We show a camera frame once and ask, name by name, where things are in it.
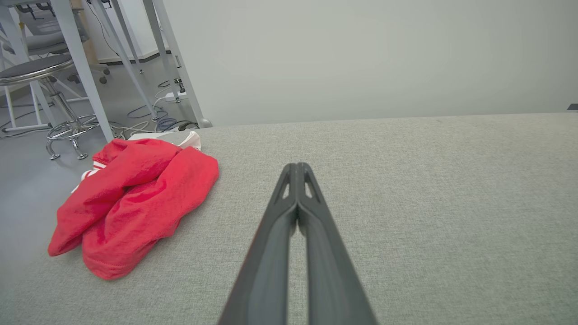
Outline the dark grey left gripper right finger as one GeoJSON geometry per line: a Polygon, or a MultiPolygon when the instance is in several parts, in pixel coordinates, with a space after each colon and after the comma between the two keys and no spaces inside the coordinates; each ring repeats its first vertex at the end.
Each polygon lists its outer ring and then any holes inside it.
{"type": "Polygon", "coordinates": [[[306,238],[309,325],[378,325],[312,168],[303,162],[298,226],[306,238]]]}

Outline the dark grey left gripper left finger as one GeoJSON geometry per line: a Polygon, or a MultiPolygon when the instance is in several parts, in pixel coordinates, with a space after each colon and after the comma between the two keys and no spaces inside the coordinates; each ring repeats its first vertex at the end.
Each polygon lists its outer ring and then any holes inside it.
{"type": "Polygon", "coordinates": [[[225,304],[219,325],[287,325],[289,246],[297,165],[287,164],[225,304]]]}

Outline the red white-sleeved t-shirt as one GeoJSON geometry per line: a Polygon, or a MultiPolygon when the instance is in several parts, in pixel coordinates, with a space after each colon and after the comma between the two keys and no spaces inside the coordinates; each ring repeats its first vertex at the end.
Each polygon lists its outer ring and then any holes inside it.
{"type": "Polygon", "coordinates": [[[218,177],[218,161],[201,151],[195,131],[113,140],[58,208],[48,255],[81,247],[97,277],[126,276],[204,202],[218,177]]]}

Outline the white equipment case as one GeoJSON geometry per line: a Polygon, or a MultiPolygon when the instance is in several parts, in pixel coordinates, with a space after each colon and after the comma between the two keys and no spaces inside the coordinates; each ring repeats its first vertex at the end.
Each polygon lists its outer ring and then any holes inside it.
{"type": "Polygon", "coordinates": [[[139,139],[157,139],[168,137],[169,142],[175,142],[176,140],[185,140],[188,137],[188,134],[192,132],[191,129],[185,129],[184,131],[170,131],[170,132],[141,132],[135,133],[134,135],[130,136],[128,140],[139,140],[139,139]]]}

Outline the white table leg grey foot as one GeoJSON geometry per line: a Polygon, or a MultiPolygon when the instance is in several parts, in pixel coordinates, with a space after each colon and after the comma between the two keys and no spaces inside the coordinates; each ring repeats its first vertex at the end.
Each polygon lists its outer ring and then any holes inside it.
{"type": "Polygon", "coordinates": [[[177,80],[186,93],[184,99],[190,103],[193,116],[200,128],[210,128],[213,124],[201,111],[196,93],[186,70],[182,52],[176,41],[176,28],[170,23],[168,11],[163,0],[142,0],[155,43],[157,45],[165,74],[170,82],[177,80]]]}

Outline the grey round chrome stool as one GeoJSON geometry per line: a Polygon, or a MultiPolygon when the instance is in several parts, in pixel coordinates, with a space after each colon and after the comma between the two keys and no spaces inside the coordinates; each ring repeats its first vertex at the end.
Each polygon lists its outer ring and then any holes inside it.
{"type": "Polygon", "coordinates": [[[52,144],[56,141],[65,140],[69,140],[72,143],[78,155],[78,160],[87,158],[88,154],[84,153],[79,147],[78,138],[99,127],[95,114],[79,116],[74,113],[62,92],[56,90],[50,83],[51,76],[72,66],[74,66],[74,60],[69,54],[59,54],[25,62],[0,72],[0,86],[12,86],[39,80],[44,82],[49,90],[50,98],[60,107],[65,117],[68,118],[63,123],[52,127],[46,135],[46,150],[50,154],[51,160],[56,160],[60,157],[59,154],[54,152],[52,144]]]}

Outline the grey office chair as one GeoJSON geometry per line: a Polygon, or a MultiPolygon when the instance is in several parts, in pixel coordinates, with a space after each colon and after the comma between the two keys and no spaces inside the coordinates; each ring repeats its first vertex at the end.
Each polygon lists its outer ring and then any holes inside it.
{"type": "MultiPolygon", "coordinates": [[[[25,36],[25,45],[29,56],[45,54],[67,54],[70,52],[62,34],[56,13],[51,2],[25,3],[15,6],[19,23],[23,23],[31,36],[25,36]]],[[[83,8],[72,8],[74,20],[82,43],[89,41],[89,33],[81,19],[83,8]]],[[[107,83],[110,70],[105,64],[90,64],[89,68],[101,84],[107,83]]]]}

